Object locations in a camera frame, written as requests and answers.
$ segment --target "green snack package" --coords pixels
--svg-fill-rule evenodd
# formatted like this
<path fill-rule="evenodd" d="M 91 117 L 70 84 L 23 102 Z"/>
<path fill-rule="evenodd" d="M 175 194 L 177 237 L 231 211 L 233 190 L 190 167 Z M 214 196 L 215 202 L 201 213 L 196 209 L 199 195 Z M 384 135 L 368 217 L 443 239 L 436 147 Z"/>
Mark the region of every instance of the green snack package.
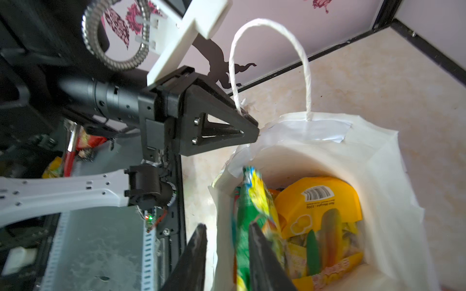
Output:
<path fill-rule="evenodd" d="M 308 263 L 308 276 L 319 274 L 320 267 L 320 255 L 319 255 L 319 242 L 315 238 L 315 233 L 311 230 L 308 233 L 308 239 L 306 243 L 307 263 Z"/>
<path fill-rule="evenodd" d="M 265 238 L 271 242 L 272 251 L 282 267 L 285 263 L 281 228 L 272 195 L 254 167 L 245 167 L 243 176 L 236 231 L 237 291 L 247 291 L 250 286 L 248 232 L 251 222 L 255 221 Z"/>

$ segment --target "white twisted handle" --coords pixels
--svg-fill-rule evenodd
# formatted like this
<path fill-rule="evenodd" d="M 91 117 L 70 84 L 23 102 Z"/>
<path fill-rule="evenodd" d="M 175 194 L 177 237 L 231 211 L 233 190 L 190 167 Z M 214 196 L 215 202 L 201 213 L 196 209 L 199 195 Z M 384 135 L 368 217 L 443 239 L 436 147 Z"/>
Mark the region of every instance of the white twisted handle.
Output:
<path fill-rule="evenodd" d="M 250 22 L 246 23 L 243 25 L 234 35 L 233 42 L 232 42 L 232 48 L 230 51 L 230 61 L 228 63 L 228 69 L 230 73 L 230 82 L 232 85 L 232 90 L 233 90 L 233 99 L 234 103 L 236 105 L 236 110 L 238 111 L 239 114 L 241 113 L 241 107 L 240 107 L 240 98 L 238 97 L 238 88 L 236 87 L 236 78 L 235 78 L 235 71 L 234 71 L 234 49 L 236 48 L 236 43 L 240 39 L 240 37 L 243 35 L 243 33 L 250 27 L 255 27 L 255 26 L 268 26 L 282 35 L 284 35 L 293 45 L 295 50 L 298 52 L 298 55 L 301 59 L 301 62 L 303 64 L 303 71 L 304 71 L 304 80 L 306 82 L 306 119 L 311 120 L 311 70 L 309 68 L 309 62 L 308 58 L 306 56 L 306 52 L 302 48 L 302 45 L 299 43 L 299 41 L 296 39 L 296 37 L 288 31 L 283 25 L 280 23 L 277 23 L 275 21 L 272 21 L 270 19 L 262 19 L 262 18 L 257 18 L 254 20 L 251 20 Z"/>

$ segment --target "barcode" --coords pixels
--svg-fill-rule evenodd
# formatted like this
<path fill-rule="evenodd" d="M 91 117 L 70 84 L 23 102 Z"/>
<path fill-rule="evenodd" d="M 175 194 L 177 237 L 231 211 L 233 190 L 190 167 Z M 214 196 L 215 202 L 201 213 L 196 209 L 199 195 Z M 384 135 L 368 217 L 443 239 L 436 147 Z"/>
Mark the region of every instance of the barcode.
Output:
<path fill-rule="evenodd" d="M 306 202 L 327 199 L 335 196 L 333 191 L 327 186 L 314 186 L 304 190 L 301 194 L 306 198 Z"/>

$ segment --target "pink floral pattern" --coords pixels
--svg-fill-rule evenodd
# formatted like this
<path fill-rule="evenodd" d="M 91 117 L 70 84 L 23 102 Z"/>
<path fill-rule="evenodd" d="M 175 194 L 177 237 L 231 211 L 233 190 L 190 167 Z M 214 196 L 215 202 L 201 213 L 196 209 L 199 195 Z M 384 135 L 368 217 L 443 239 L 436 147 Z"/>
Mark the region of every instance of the pink floral pattern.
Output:
<path fill-rule="evenodd" d="M 126 49 L 128 49 L 130 46 L 130 32 L 124 20 L 112 8 L 105 10 L 105 19 L 113 32 L 124 42 Z"/>
<path fill-rule="evenodd" d="M 313 0 L 312 6 L 314 9 L 316 8 L 325 8 L 325 13 L 329 14 L 329 11 L 327 10 L 327 5 L 331 2 L 332 0 Z"/>
<path fill-rule="evenodd" d="M 151 9 L 151 13 L 161 15 L 160 12 L 154 7 L 152 2 L 149 2 L 149 8 Z M 143 25 L 136 22 L 136 16 L 141 16 L 141 11 L 136 3 L 132 4 L 128 7 L 128 12 L 126 13 L 126 21 L 132 31 L 136 34 L 140 34 L 141 30 L 143 29 Z"/>

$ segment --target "white paper bag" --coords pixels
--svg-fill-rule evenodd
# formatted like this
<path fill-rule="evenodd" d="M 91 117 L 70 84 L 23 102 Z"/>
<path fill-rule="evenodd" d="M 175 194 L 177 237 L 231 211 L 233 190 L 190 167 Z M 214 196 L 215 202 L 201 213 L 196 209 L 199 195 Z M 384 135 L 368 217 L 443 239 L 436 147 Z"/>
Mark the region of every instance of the white paper bag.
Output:
<path fill-rule="evenodd" d="M 230 52 L 230 78 L 237 108 L 233 53 L 242 33 L 270 26 L 286 36 L 304 64 L 306 112 L 280 116 L 260 130 L 256 143 L 239 146 L 209 187 L 217 207 L 217 267 L 213 289 L 234 290 L 231 217 L 241 169 L 255 166 L 269 188 L 287 187 L 303 177 L 334 176 L 354 187 L 363 211 L 364 260 L 409 290 L 439 290 L 419 207 L 404 168 L 397 132 L 356 115 L 311 112 L 310 70 L 302 46 L 282 25 L 256 19 L 239 29 Z M 371 277 L 361 272 L 359 282 Z M 352 290 L 351 282 L 345 285 Z"/>

